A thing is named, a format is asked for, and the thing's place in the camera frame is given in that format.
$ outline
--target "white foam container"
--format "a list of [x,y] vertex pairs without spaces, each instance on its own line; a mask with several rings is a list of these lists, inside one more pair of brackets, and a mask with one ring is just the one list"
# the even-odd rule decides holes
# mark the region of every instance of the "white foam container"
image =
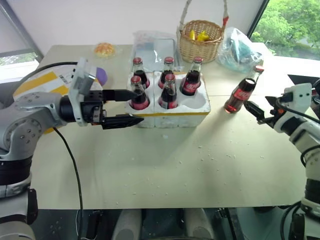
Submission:
[[161,72],[154,72],[154,125],[156,128],[194,128],[210,113],[211,107],[203,76],[200,76],[201,85],[193,96],[186,96],[180,91],[180,84],[185,76],[185,73],[175,75],[178,106],[173,109],[164,109],[158,103],[162,93],[162,89],[158,86]]
[[[126,88],[128,90],[131,90],[131,77],[133,76],[133,72],[129,74],[128,81]],[[149,98],[150,104],[148,107],[142,110],[135,110],[130,106],[130,101],[127,101],[124,106],[124,110],[127,114],[134,114],[140,117],[144,117],[144,120],[137,124],[136,126],[139,128],[154,128],[155,127],[155,118],[153,117],[153,114],[155,112],[155,98],[154,98],[154,87],[155,87],[155,81],[154,81],[154,73],[153,72],[147,72],[146,76],[149,78],[150,85],[145,90],[145,93],[147,97]]]
[[[186,96],[180,91],[180,84],[186,74],[175,74],[178,106],[173,109],[164,109],[158,103],[158,99],[162,93],[162,89],[158,86],[161,72],[155,71],[146,74],[149,78],[150,86],[145,92],[150,100],[150,105],[143,110],[135,110],[130,106],[130,101],[125,103],[126,113],[144,117],[144,120],[139,123],[137,127],[194,128],[210,113],[211,107],[209,97],[202,74],[200,77],[201,85],[197,88],[195,95],[193,96]],[[127,89],[131,89],[130,79],[132,76],[133,73],[128,77]]]

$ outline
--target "yellow object in basket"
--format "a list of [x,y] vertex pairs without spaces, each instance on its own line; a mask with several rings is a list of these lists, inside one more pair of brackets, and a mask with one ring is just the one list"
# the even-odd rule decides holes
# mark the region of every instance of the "yellow object in basket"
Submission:
[[195,32],[195,30],[191,30],[190,31],[189,38],[191,38],[192,40],[196,40],[196,32]]
[[206,33],[206,31],[202,31],[202,32],[198,35],[197,40],[198,40],[199,42],[208,41],[208,40],[209,40],[209,35]]

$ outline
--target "orange food item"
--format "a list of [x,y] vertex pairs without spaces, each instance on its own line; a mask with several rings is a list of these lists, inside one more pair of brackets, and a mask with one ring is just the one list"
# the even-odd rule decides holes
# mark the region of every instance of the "orange food item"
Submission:
[[95,49],[94,53],[101,58],[107,58],[109,56],[112,56],[116,53],[115,47],[107,42],[99,43]]

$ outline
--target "floor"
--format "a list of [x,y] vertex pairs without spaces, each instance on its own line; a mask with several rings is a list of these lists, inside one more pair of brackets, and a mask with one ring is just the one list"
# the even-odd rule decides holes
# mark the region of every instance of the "floor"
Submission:
[[[225,218],[217,223],[215,208],[207,208],[206,213],[211,219],[213,228],[218,232],[218,240],[231,240],[228,220]],[[88,216],[92,210],[84,212],[84,233],[87,231]],[[237,208],[239,222],[246,240],[276,240],[280,239],[280,221],[284,210],[275,207],[261,213],[252,207]],[[37,240],[76,240],[76,210],[40,210],[32,229]],[[110,240],[113,228],[117,222],[120,210],[104,210],[96,240]],[[180,209],[148,209],[143,212],[145,219],[141,239],[169,236],[183,236],[183,221]],[[284,232],[289,231],[291,215],[285,224]]]

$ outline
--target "green tree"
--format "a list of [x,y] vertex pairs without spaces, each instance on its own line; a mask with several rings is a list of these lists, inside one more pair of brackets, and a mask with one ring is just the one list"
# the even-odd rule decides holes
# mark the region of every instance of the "green tree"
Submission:
[[[251,40],[277,55],[297,57],[302,49],[319,55],[320,0],[270,0]],[[311,46],[298,44],[303,40]]]
[[5,57],[0,57],[0,66],[8,65],[8,64],[32,62],[35,59],[36,59],[36,55],[33,52],[13,55],[13,56],[5,56]]

